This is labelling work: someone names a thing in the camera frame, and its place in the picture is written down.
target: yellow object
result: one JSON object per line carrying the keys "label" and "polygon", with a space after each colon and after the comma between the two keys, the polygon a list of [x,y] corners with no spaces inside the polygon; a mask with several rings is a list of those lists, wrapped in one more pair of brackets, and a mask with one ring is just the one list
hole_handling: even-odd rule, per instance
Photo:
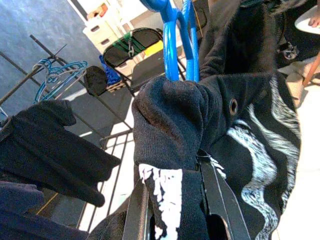
{"label": "yellow object", "polygon": [[164,49],[164,44],[160,40],[157,43],[155,43],[155,44],[151,45],[150,47],[148,47],[146,50],[144,50],[144,54],[145,54],[146,57],[149,57],[149,56],[159,52],[162,49]]}

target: white box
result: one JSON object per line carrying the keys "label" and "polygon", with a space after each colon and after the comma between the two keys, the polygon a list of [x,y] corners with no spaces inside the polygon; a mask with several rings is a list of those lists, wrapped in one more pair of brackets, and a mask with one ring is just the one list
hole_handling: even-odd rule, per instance
{"label": "white box", "polygon": [[90,26],[87,26],[82,31],[88,39],[94,44],[100,44],[110,36],[114,36],[114,31],[105,21],[93,20]]}

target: chair backrest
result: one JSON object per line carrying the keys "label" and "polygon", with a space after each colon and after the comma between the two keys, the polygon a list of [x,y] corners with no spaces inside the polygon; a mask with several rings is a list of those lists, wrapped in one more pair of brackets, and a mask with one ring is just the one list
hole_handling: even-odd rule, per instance
{"label": "chair backrest", "polygon": [[[129,56],[130,39],[134,50],[132,56]],[[103,53],[103,59],[107,65],[116,68],[160,40],[162,34],[157,30],[147,27],[137,28],[109,46]]]}

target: white floor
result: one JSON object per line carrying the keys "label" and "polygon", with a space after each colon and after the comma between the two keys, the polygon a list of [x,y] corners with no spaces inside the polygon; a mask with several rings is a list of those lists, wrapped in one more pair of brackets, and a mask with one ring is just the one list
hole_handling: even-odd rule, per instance
{"label": "white floor", "polygon": [[297,109],[301,127],[301,154],[295,188],[272,240],[320,240],[320,86],[308,86]]}
{"label": "white floor", "polygon": [[[296,185],[289,199],[287,209],[282,215],[277,230],[272,235],[272,240],[320,240],[319,217],[320,217],[320,86],[308,86],[306,97],[298,108],[297,112],[300,119],[302,146],[301,155],[297,167]],[[131,105],[126,116],[126,122],[133,126],[134,119],[131,112]],[[128,128],[119,123],[113,126],[111,134],[116,134],[127,130]],[[113,203],[110,213],[118,208],[122,202],[131,194],[133,190],[133,155],[135,144],[132,133],[128,137],[130,141],[126,145],[123,164],[119,173],[118,184],[115,189]],[[107,146],[112,146],[115,139],[111,139]],[[121,157],[124,147],[125,136],[119,137],[113,154]],[[94,206],[87,204],[79,229],[87,231],[91,216],[93,222],[90,230],[102,221],[108,211],[110,197],[113,185],[115,183],[118,167],[112,171],[111,178],[103,185],[102,194],[106,202],[104,206],[97,208],[94,212]]]}

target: chair seat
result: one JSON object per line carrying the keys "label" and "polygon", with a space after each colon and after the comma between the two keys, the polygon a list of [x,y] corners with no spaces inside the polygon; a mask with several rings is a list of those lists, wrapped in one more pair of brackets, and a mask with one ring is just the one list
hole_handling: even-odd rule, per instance
{"label": "chair seat", "polygon": [[156,76],[165,74],[164,51],[158,51],[134,66],[131,88],[134,92]]}

